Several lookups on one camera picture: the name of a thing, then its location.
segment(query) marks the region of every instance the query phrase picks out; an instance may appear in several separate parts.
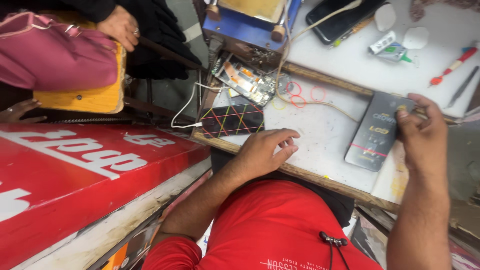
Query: blue machine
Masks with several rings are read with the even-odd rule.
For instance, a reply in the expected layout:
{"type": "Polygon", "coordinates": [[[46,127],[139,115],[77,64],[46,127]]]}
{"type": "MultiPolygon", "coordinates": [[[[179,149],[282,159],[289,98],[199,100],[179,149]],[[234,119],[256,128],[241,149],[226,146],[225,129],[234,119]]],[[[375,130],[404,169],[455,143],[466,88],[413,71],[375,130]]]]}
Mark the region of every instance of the blue machine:
{"type": "MultiPolygon", "coordinates": [[[[292,29],[302,0],[291,0],[288,10],[288,27],[292,29]]],[[[220,21],[205,18],[203,30],[210,37],[216,34],[226,41],[225,49],[235,54],[245,55],[252,48],[270,49],[282,53],[287,35],[282,42],[273,41],[271,32],[275,24],[262,21],[245,14],[219,7],[220,21]]]]}

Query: red sign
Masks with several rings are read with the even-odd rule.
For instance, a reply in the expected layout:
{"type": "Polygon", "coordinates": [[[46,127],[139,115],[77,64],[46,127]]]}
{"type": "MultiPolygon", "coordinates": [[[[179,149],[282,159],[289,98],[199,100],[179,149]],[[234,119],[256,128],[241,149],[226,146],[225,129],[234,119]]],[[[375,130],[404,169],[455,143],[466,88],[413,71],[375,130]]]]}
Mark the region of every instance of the red sign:
{"type": "Polygon", "coordinates": [[[150,126],[0,124],[0,270],[209,156],[182,136],[150,126]]]}

